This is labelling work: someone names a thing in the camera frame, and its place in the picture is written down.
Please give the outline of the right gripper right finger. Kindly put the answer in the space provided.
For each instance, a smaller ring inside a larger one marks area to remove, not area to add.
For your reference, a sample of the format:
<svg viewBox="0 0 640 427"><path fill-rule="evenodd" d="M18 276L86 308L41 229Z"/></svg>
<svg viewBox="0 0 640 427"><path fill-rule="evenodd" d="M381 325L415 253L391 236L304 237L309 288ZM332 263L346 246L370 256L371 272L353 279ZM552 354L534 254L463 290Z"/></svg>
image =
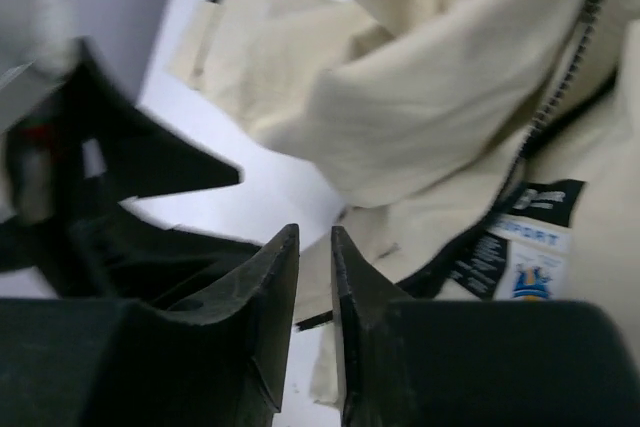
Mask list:
<svg viewBox="0 0 640 427"><path fill-rule="evenodd" d="M635 426L639 373L582 302L418 300L331 233L345 426Z"/></svg>

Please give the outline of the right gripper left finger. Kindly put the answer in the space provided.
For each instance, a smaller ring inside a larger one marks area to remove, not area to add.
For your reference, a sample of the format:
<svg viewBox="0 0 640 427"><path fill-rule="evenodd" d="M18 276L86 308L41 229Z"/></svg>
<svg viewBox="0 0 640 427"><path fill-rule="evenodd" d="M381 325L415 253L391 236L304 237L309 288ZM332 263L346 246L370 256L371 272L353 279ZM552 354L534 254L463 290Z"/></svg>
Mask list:
<svg viewBox="0 0 640 427"><path fill-rule="evenodd" d="M299 229L166 310L1 303L5 426L268 426L282 406Z"/></svg>

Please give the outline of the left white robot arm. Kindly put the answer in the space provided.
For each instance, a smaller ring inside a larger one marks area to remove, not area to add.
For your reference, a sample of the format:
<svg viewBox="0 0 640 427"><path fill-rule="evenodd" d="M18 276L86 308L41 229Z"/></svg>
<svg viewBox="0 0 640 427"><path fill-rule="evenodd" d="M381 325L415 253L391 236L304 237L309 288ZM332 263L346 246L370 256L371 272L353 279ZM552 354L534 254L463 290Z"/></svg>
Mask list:
<svg viewBox="0 0 640 427"><path fill-rule="evenodd" d="M204 290L258 250L162 228L130 199L240 182L239 170L136 107L73 25L68 0L1 0L7 82L34 78L1 110L1 268L37 268L65 298L203 307Z"/></svg>

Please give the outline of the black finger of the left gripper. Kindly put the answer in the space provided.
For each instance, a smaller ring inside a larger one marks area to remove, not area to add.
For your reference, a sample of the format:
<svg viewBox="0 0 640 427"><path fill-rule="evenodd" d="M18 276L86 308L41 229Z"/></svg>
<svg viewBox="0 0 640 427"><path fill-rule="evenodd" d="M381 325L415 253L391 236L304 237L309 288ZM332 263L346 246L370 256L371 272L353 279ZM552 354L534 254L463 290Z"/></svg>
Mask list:
<svg viewBox="0 0 640 427"><path fill-rule="evenodd" d="M241 174L139 110L87 40L64 83L1 137L1 268L35 267L63 298L166 307L220 279L256 244L163 228L124 207L237 185Z"/></svg>

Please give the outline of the beige jacket black lining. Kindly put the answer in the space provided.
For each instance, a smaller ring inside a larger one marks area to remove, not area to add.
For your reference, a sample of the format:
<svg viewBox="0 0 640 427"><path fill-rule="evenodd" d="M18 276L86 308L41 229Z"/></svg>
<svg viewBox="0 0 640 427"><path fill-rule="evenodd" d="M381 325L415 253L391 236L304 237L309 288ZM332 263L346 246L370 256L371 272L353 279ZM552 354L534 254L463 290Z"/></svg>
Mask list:
<svg viewBox="0 0 640 427"><path fill-rule="evenodd" d="M169 72L312 163L381 274L639 350L639 0L206 0Z"/></svg>

